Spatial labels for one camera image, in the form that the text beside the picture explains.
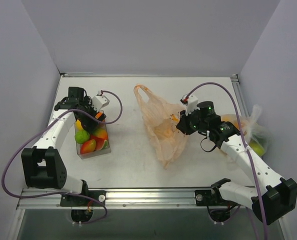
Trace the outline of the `orange plastic shopping bag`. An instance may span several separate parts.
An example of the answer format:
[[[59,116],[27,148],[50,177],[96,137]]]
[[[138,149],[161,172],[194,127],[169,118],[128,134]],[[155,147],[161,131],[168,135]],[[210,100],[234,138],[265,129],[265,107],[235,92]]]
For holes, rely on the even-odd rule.
[[[157,160],[167,169],[184,151],[188,136],[177,129],[184,107],[167,102],[143,84],[133,89]]]

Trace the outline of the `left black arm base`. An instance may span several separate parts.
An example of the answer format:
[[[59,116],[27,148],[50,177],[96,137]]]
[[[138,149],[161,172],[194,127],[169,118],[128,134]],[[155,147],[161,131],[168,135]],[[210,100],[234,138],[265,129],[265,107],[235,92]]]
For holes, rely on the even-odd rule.
[[[74,224],[86,225],[103,220],[108,215],[105,206],[107,192],[105,190],[89,190],[86,195],[64,194],[61,196],[61,207],[72,207],[70,219]],[[95,207],[103,208],[104,213],[95,217]]]

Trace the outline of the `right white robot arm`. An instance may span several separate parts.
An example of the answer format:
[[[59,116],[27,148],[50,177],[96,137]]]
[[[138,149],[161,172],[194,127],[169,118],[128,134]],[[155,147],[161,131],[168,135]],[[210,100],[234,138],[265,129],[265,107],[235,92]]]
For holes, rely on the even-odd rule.
[[[180,112],[177,129],[185,135],[198,132],[206,136],[259,187],[251,189],[224,178],[211,185],[210,198],[213,203],[221,205],[231,201],[250,208],[267,225],[296,207],[297,183],[276,173],[248,144],[244,144],[238,128],[215,113],[212,101],[183,99],[181,102],[186,108]]]

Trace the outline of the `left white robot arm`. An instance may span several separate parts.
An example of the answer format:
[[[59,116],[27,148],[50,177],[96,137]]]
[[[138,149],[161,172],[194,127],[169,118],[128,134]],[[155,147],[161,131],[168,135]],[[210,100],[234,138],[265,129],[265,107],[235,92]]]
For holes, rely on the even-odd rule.
[[[71,199],[77,205],[88,203],[90,193],[84,190],[85,182],[68,175],[60,149],[76,121],[92,133],[105,120],[102,108],[109,102],[101,92],[90,97],[82,87],[69,87],[67,96],[55,105],[47,130],[33,147],[24,148],[21,153],[25,183],[29,188],[72,193]]]

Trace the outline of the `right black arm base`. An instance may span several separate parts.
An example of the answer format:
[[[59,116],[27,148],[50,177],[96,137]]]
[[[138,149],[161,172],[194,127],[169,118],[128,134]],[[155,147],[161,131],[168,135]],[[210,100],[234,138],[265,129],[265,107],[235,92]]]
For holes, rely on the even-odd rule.
[[[224,200],[212,189],[198,189],[194,191],[195,204],[206,207],[208,216],[215,225],[224,225],[240,209],[240,205],[229,200]]]

